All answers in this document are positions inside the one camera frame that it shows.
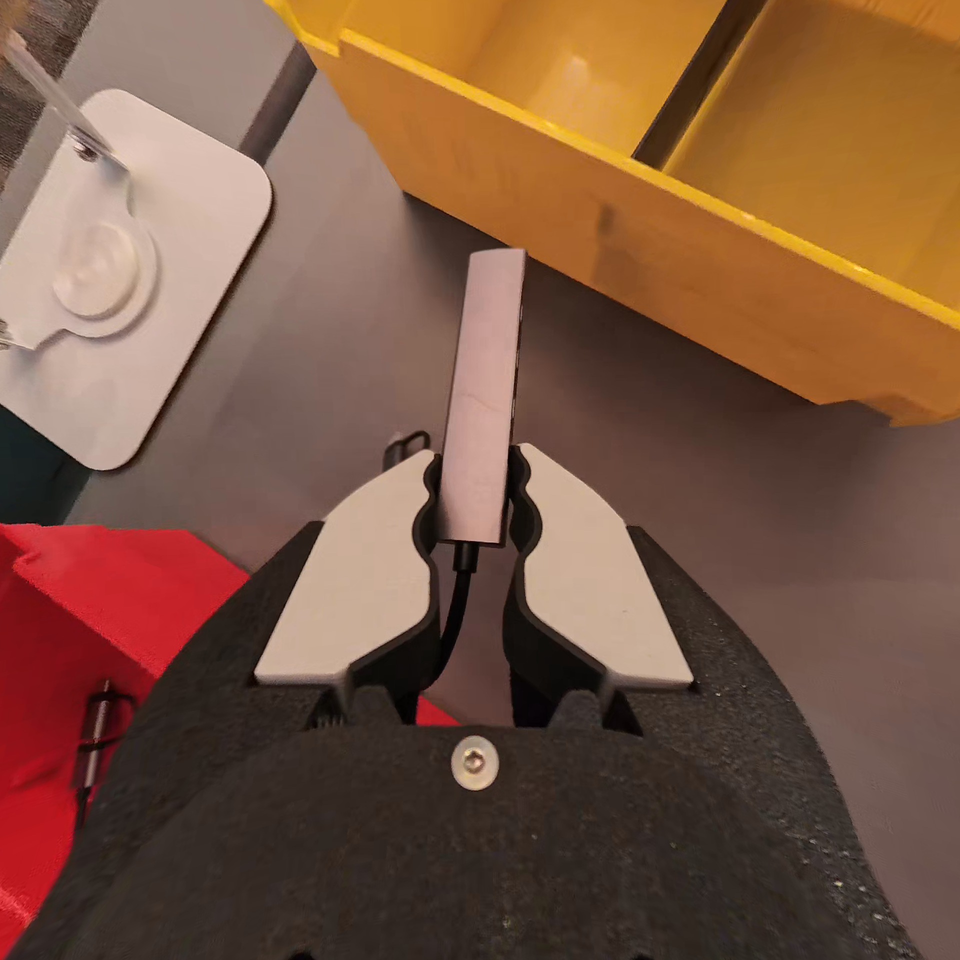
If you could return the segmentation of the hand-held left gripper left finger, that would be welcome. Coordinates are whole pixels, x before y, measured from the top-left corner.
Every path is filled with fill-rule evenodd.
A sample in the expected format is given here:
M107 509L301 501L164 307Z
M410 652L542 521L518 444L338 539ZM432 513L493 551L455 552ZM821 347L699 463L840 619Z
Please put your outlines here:
M330 512L254 669L259 685L426 687L441 647L441 462L421 450Z

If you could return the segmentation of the red plastic bin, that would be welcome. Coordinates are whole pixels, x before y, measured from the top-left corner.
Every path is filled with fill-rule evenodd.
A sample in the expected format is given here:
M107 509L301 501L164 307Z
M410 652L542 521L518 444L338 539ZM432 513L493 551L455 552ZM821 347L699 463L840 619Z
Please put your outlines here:
M2 527L2 957L335 955L372 926L363 746L417 716L257 661L321 531L248 577L192 534Z

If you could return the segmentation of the grey USB hub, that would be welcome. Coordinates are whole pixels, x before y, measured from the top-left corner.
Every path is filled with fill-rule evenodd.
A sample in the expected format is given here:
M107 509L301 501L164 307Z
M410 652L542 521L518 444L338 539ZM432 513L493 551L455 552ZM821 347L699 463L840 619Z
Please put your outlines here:
M441 450L444 543L505 543L526 261L513 247L479 250L468 261Z

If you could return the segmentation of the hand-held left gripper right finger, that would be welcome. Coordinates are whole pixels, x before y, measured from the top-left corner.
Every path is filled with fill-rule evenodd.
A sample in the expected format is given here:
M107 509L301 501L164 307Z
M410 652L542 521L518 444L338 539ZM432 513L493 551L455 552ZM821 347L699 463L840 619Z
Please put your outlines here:
M539 695L684 691L694 675L619 513L532 443L510 449L511 672Z

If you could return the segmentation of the yellow plastic bin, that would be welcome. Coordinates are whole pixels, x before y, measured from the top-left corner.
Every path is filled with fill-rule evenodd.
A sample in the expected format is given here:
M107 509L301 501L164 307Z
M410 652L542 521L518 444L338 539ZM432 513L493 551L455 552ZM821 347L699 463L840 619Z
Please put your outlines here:
M958 2L268 6L405 193L809 402L958 418Z

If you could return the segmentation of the white stand base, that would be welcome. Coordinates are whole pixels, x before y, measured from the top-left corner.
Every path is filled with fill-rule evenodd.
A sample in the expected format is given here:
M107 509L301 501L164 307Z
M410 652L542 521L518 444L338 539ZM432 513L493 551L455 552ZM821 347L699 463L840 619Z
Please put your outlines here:
M95 472L141 448L271 210L258 162L122 89L81 105L7 61L66 131L1 266L2 406Z

